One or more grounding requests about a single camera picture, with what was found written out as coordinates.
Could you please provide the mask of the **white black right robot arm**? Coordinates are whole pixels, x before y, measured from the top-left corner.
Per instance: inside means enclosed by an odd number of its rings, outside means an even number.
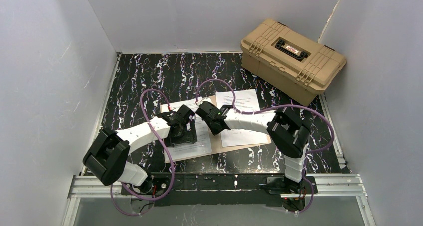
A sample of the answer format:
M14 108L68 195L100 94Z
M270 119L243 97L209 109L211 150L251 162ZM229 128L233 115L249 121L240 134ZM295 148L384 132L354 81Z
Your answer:
M303 192L305 158L311 130L292 110L283 108L264 113L242 113L231 105L217 108L204 101L195 113L214 135L232 130L248 130L268 135L285 156L285 171L282 179L266 183L262 188L281 193Z

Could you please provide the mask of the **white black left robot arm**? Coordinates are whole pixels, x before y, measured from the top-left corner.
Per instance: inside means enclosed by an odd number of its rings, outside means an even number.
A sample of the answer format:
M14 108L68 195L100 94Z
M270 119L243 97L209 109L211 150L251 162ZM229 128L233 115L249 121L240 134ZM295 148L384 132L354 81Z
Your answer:
M86 166L104 185L116 181L143 186L151 179L143 167L129 163L135 150L157 140L166 146L195 143L195 113L186 105L177 111L160 113L148 122L124 130L100 130L83 157Z

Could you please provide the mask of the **printed white paper sheet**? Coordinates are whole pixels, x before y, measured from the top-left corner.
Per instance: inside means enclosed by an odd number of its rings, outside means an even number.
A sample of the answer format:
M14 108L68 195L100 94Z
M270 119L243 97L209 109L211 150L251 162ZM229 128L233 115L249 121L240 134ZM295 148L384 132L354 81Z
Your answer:
M205 156L212 152L209 129L206 123L194 114L186 124L187 131L175 140L165 140L174 162Z

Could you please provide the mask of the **beige paper folder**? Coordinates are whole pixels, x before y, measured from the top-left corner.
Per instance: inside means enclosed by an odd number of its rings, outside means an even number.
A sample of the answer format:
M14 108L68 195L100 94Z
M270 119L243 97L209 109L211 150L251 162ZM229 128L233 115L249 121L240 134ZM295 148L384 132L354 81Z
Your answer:
M256 90L239 90L235 91L235 94L235 105L241 111L258 111L260 109ZM233 96L230 91L217 92L215 96L209 96L209 99L217 107L221 107L224 104L231 104ZM172 110L176 110L183 104L193 111L197 109L195 99L170 103L170 107ZM242 129L225 130L214 136L199 116L196 116L195 129L197 141L194 144L167 146L174 162L271 143L267 134Z

